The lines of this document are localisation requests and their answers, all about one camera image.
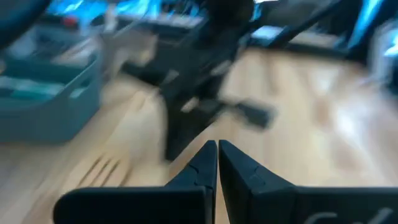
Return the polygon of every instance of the teal storage tray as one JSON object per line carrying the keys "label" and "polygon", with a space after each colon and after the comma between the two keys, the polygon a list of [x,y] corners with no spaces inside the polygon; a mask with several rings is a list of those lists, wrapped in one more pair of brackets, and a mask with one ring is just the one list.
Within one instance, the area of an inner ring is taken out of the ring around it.
{"label": "teal storage tray", "polygon": [[101,62],[85,67],[2,57],[0,142],[71,140],[100,107]]}

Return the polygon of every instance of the gray plastic bin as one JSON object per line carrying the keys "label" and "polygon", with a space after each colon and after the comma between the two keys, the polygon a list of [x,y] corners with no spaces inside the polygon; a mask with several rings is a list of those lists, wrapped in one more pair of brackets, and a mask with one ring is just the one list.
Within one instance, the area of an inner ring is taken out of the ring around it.
{"label": "gray plastic bin", "polygon": [[[99,109],[98,57],[80,68],[36,58],[2,59],[6,69],[0,79],[9,82],[0,88],[0,142],[66,142]],[[11,81],[14,89],[7,86]]]}

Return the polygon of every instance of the desk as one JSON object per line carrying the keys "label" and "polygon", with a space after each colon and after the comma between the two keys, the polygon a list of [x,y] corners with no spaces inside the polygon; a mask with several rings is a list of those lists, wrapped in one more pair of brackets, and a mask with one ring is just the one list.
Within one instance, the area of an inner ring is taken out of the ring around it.
{"label": "desk", "polygon": [[[375,86],[361,83],[365,75],[346,62],[248,50],[223,96],[274,105],[273,127],[254,130],[225,114],[172,164],[160,159],[161,99],[121,75],[104,89],[102,108],[74,140],[57,147],[0,146],[0,223],[51,223],[55,201],[79,186],[162,185],[207,139],[230,140],[297,185],[397,185],[398,113]],[[216,207],[216,223],[227,223],[220,185]]]}

